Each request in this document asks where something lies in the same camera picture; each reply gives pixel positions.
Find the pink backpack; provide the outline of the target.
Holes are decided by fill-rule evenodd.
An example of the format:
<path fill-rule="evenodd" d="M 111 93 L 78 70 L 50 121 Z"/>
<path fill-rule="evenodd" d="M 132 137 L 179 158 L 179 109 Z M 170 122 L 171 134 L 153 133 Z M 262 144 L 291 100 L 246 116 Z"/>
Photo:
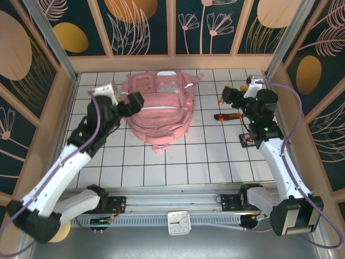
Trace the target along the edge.
<path fill-rule="evenodd" d="M 140 92 L 144 104 L 140 112 L 127 118 L 134 135 L 152 145 L 156 153 L 188 133 L 194 111 L 195 86 L 205 77 L 180 71 L 159 71 L 128 75 L 122 87 L 122 99 Z"/>

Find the red black utility knife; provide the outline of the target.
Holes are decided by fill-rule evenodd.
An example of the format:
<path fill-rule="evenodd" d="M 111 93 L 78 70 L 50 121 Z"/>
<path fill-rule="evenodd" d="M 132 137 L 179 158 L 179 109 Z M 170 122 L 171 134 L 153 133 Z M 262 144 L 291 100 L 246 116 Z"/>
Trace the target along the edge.
<path fill-rule="evenodd" d="M 228 114 L 220 113 L 220 114 L 215 114 L 213 117 L 217 121 L 231 121 L 231 120 L 240 119 L 242 115 L 240 113 L 228 113 Z"/>

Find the white square clock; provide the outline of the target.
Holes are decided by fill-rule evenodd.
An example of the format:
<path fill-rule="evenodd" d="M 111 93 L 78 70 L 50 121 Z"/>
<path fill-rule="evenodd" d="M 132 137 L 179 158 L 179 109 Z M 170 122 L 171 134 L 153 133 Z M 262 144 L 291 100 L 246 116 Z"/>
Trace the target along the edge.
<path fill-rule="evenodd" d="M 168 233 L 171 236 L 186 235 L 191 231 L 190 215 L 187 211 L 169 212 Z"/>

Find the round yellow sponge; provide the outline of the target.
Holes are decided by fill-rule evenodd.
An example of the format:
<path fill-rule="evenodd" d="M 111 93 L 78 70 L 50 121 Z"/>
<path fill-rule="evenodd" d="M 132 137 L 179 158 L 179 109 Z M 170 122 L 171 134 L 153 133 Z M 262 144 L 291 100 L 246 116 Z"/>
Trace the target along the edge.
<path fill-rule="evenodd" d="M 71 222 L 67 221 L 63 226 L 60 227 L 55 236 L 50 240 L 51 243 L 61 242 L 65 239 L 71 230 Z"/>

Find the aluminium side rail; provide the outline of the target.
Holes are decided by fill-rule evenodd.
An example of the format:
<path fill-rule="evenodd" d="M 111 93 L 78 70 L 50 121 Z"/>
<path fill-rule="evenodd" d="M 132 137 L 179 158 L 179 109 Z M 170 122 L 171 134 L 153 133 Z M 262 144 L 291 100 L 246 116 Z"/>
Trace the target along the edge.
<path fill-rule="evenodd" d="M 54 118 L 56 119 L 56 123 L 52 131 L 53 139 L 51 145 L 51 154 L 48 158 L 47 165 L 45 166 L 42 176 L 45 176 L 50 170 L 51 166 L 54 165 L 65 143 L 66 132 L 70 123 L 72 107 L 74 105 L 74 99 L 79 86 L 80 77 L 81 74 L 78 73 L 76 80 L 72 82 L 71 86 L 69 87 L 64 104 L 61 104 L 60 106 L 61 111 L 54 116 Z"/>

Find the aluminium frame post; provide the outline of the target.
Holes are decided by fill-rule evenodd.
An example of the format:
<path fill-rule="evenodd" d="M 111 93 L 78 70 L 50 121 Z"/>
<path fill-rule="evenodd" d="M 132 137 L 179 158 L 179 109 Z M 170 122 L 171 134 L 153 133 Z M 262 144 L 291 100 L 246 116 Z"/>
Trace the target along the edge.
<path fill-rule="evenodd" d="M 285 29 L 281 40 L 279 40 L 277 48 L 273 53 L 273 57 L 265 71 L 266 79 L 270 79 L 276 72 L 278 66 L 283 60 L 283 57 L 288 52 L 290 46 L 293 45 L 293 41 L 298 38 L 297 35 L 301 31 L 301 28 L 307 19 L 308 15 L 313 13 L 312 9 L 317 2 L 319 5 L 320 0 L 301 0 L 298 4 L 296 11 L 293 13 L 292 19 Z"/>
<path fill-rule="evenodd" d="M 64 68 L 65 72 L 74 83 L 77 81 L 77 73 L 75 72 L 67 53 L 60 44 L 56 34 L 49 21 L 46 19 L 43 11 L 41 10 L 39 3 L 36 0 L 23 0 L 28 12 L 32 15 L 33 20 L 38 25 L 40 31 L 46 37 L 47 43 L 52 48 L 54 54 L 60 61 L 60 64 Z"/>

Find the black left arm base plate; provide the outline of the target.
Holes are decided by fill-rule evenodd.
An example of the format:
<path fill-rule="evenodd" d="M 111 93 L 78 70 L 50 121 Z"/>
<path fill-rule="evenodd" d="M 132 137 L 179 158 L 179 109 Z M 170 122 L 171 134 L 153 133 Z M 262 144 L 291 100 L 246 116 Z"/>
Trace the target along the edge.
<path fill-rule="evenodd" d="M 109 196 L 107 203 L 102 207 L 84 212 L 84 214 L 124 214 L 126 210 L 125 196 Z"/>

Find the aluminium mounting rail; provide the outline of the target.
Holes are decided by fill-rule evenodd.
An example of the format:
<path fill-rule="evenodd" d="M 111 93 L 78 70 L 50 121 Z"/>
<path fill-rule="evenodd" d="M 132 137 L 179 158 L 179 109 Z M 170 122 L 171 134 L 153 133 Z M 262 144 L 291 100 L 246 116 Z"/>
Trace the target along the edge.
<path fill-rule="evenodd" d="M 47 215 L 62 207 L 65 202 L 78 216 L 84 212 L 103 207 L 109 196 L 125 196 L 125 213 L 162 214 L 171 211 L 212 213 L 222 212 L 221 194 L 237 194 L 238 185 L 181 185 L 120 187 L 102 189 L 99 186 L 86 189 L 62 191 L 54 199 L 47 195 L 35 198 L 32 190 L 22 198 L 31 211 L 46 211 Z"/>

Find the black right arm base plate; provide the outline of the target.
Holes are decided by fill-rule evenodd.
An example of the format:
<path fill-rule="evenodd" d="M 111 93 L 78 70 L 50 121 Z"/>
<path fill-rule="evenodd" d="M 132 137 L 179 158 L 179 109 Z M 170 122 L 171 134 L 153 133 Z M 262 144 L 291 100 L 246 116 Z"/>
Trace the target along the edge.
<path fill-rule="evenodd" d="M 256 212 L 260 209 L 250 204 L 242 194 L 221 194 L 220 204 L 223 212 Z"/>

